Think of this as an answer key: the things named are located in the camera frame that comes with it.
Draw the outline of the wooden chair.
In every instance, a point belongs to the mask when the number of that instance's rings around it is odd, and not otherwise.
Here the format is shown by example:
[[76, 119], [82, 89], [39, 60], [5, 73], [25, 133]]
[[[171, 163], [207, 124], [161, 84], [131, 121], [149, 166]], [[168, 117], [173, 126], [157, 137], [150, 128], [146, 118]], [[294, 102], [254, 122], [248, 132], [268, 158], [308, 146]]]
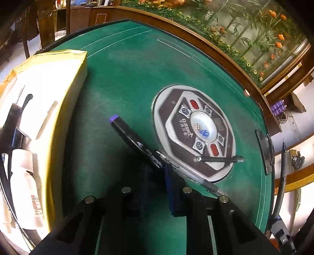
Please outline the wooden chair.
[[71, 1], [31, 1], [21, 14], [21, 37], [25, 57], [29, 58], [28, 40], [35, 31], [40, 35], [41, 47], [55, 42], [57, 19], [55, 10], [66, 10], [66, 35], [70, 34]]

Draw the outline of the purple bottles on shelf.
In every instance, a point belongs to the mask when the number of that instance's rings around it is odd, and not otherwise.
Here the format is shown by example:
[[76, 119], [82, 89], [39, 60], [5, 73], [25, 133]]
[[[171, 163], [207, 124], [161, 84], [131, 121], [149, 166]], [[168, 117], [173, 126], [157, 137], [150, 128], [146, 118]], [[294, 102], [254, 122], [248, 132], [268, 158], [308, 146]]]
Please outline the purple bottles on shelf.
[[276, 103], [274, 103], [273, 105], [271, 105], [271, 110], [274, 116], [277, 116], [279, 114], [282, 114], [283, 112], [285, 112], [286, 110], [286, 104], [285, 101], [283, 99], [277, 101]]

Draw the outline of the black smartphone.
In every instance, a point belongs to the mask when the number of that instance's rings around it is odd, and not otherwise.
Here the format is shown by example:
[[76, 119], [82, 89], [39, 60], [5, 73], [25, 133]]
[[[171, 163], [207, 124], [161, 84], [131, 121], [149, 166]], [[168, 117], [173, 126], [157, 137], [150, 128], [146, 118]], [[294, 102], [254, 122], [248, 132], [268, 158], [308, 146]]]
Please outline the black smartphone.
[[269, 134], [264, 135], [261, 130], [255, 130], [256, 138], [260, 147], [266, 175], [271, 174], [275, 169], [274, 147]]

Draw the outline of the yellow open storage box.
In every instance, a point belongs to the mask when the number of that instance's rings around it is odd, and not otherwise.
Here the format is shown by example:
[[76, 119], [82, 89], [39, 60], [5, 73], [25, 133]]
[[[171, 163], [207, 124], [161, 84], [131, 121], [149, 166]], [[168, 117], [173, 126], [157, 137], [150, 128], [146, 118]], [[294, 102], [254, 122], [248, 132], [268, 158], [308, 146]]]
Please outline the yellow open storage box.
[[70, 120], [87, 77], [87, 52], [58, 50], [33, 55], [1, 83], [1, 130], [12, 104], [28, 102], [17, 129], [23, 150], [32, 153], [43, 227], [23, 229], [17, 221], [10, 178], [12, 155], [1, 154], [1, 232], [11, 245], [29, 253], [63, 218], [62, 167]]

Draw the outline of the artificial flower planter display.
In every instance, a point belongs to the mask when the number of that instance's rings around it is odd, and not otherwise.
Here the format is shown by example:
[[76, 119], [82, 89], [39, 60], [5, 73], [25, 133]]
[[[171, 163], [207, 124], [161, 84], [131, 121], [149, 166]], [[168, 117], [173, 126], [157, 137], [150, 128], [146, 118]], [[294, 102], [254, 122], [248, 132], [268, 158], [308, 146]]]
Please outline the artificial flower planter display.
[[263, 88], [308, 45], [297, 23], [276, 1], [121, 1], [203, 36]]

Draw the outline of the clear silver tip pen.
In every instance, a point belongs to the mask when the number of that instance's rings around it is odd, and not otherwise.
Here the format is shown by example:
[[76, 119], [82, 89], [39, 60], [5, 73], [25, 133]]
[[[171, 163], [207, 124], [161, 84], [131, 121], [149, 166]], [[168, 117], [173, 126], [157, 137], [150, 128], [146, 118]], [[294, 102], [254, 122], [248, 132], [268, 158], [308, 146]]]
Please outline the clear silver tip pen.
[[220, 196], [226, 196], [228, 197], [228, 194], [223, 192], [219, 187], [214, 185], [213, 183], [207, 181], [206, 179], [200, 177], [199, 175], [191, 172], [189, 169], [187, 169], [183, 164], [179, 163], [177, 160], [171, 158], [167, 154], [162, 154], [158, 150], [156, 153], [161, 157], [162, 160], [164, 160], [167, 163], [171, 163], [175, 170], [179, 173], [180, 176], [189, 178], [192, 181], [199, 183], [199, 185], [205, 187], [211, 194], [214, 194], [216, 197]]

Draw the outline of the yellow black mechanical pencil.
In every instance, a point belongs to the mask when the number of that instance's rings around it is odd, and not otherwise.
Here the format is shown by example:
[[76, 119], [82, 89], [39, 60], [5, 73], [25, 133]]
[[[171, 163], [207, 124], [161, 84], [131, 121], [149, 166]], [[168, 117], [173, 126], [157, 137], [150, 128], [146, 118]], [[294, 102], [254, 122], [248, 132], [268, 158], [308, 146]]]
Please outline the yellow black mechanical pencil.
[[33, 94], [28, 94], [26, 96], [26, 98], [23, 101], [22, 106], [18, 106], [17, 105], [17, 109], [18, 109], [18, 114], [21, 115], [25, 109], [25, 107], [27, 106], [28, 102], [33, 98]]

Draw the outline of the purple capped black marker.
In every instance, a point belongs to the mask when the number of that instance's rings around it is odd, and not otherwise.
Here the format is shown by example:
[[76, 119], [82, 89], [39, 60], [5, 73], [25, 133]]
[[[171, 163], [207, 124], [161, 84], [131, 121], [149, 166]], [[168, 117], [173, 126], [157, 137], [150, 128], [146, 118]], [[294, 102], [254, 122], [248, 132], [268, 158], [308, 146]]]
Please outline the purple capped black marker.
[[164, 168], [165, 163], [160, 156], [120, 116], [113, 115], [109, 121], [115, 132], [130, 148], [139, 154], [142, 161], [145, 160], [157, 169]]

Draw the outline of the round dice control panel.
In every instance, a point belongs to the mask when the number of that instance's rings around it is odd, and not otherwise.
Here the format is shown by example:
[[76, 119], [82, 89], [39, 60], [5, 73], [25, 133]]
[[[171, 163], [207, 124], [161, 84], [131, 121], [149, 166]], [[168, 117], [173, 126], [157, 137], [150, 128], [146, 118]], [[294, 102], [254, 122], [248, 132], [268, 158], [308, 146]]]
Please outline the round dice control panel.
[[235, 137], [218, 104], [190, 86], [169, 86], [156, 96], [153, 122], [165, 154], [209, 182], [224, 179], [233, 163], [196, 163], [197, 156], [233, 157]]

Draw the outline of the red white mahjong tile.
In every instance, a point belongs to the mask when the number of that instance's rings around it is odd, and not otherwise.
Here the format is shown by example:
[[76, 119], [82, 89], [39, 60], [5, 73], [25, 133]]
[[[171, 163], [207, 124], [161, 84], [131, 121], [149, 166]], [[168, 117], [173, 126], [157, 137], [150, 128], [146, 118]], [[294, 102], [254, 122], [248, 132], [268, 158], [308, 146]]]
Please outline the red white mahjong tile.
[[243, 91], [243, 93], [246, 97], [250, 97], [250, 93], [246, 89]]

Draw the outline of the slim black ballpoint pen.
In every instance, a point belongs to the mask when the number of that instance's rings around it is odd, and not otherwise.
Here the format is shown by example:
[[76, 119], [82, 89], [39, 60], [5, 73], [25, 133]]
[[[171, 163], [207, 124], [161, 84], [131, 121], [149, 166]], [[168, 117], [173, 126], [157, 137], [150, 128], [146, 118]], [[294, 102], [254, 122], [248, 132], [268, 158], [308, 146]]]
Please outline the slim black ballpoint pen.
[[205, 163], [243, 163], [245, 158], [242, 156], [233, 156], [233, 157], [210, 157], [210, 156], [197, 156], [193, 158], [193, 161], [196, 163], [205, 162]]

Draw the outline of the red label white bottle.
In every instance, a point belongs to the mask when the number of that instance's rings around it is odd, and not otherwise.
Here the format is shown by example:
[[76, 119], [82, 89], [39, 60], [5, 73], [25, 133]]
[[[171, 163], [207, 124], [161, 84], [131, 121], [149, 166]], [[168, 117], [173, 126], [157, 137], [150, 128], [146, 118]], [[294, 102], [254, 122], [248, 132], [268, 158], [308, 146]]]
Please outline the red label white bottle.
[[43, 210], [33, 177], [32, 153], [23, 149], [12, 151], [11, 193], [17, 221], [26, 230], [43, 227]]

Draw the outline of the black folded item in box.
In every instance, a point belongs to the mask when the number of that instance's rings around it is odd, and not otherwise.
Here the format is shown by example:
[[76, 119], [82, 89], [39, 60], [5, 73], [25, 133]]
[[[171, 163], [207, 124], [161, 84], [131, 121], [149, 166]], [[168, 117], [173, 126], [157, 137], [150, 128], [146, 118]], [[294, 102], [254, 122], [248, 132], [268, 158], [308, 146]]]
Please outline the black folded item in box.
[[1, 130], [1, 154], [12, 155], [14, 149], [21, 149], [23, 134], [17, 129], [22, 109], [17, 104], [12, 104], [7, 119]]

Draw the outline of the black fineliner pen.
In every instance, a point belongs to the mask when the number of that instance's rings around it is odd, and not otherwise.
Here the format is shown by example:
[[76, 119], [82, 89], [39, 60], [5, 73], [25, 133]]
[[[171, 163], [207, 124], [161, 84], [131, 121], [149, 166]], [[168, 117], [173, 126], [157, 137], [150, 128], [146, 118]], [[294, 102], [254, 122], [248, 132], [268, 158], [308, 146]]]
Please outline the black fineliner pen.
[[279, 212], [282, 206], [285, 187], [286, 187], [286, 177], [287, 177], [287, 160], [288, 160], [288, 151], [286, 147], [285, 140], [283, 139], [282, 143], [282, 153], [281, 153], [281, 167], [280, 167], [280, 179], [279, 179], [279, 187], [277, 192], [277, 199], [275, 203], [275, 207], [271, 216], [271, 221], [275, 220], [279, 216]]

